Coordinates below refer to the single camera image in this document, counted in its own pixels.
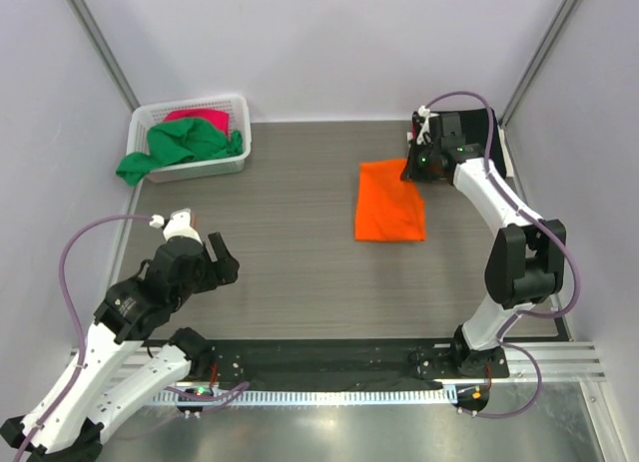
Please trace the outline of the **white plastic basket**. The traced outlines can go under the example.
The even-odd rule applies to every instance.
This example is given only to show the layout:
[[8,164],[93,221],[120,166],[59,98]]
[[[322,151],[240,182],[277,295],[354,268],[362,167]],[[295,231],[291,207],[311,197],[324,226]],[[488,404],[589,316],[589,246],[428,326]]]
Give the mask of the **white plastic basket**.
[[193,178],[212,177],[238,173],[244,169],[246,160],[252,152],[252,128],[249,106],[246,98],[238,93],[228,93],[205,98],[168,101],[143,105],[137,108],[129,125],[126,153],[149,153],[148,131],[161,123],[175,110],[220,110],[229,115],[230,132],[242,134],[242,152],[238,156],[212,161],[171,165],[150,172],[146,179],[154,184]]

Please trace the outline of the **orange t shirt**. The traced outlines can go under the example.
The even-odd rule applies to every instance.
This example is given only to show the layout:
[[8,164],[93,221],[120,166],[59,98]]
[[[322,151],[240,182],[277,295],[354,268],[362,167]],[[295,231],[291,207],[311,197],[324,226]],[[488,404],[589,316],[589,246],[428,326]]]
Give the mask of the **orange t shirt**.
[[353,235],[356,241],[426,241],[425,201],[401,176],[404,159],[359,164]]

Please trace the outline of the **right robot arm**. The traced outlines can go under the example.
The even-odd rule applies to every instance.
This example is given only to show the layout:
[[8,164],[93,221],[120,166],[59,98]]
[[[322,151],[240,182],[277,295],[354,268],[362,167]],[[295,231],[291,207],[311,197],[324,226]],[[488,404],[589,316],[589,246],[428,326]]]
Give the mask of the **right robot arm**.
[[447,181],[482,216],[494,236],[484,270],[486,296],[454,332],[444,359],[461,377],[477,377],[498,358],[515,320],[563,285],[566,228],[546,220],[516,195],[486,145],[468,136],[459,114],[420,107],[411,115],[407,182]]

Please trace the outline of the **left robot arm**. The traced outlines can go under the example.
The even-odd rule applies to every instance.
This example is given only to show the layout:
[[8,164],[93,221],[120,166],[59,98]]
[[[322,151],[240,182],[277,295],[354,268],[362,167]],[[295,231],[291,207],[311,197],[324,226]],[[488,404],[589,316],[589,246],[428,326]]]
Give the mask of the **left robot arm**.
[[29,413],[7,419],[2,439],[32,461],[94,461],[111,435],[150,397],[184,379],[205,379],[213,345],[177,330],[142,368],[109,381],[149,336],[194,294],[235,282],[240,265],[223,237],[174,235],[132,276],[112,285],[94,314],[83,350]]

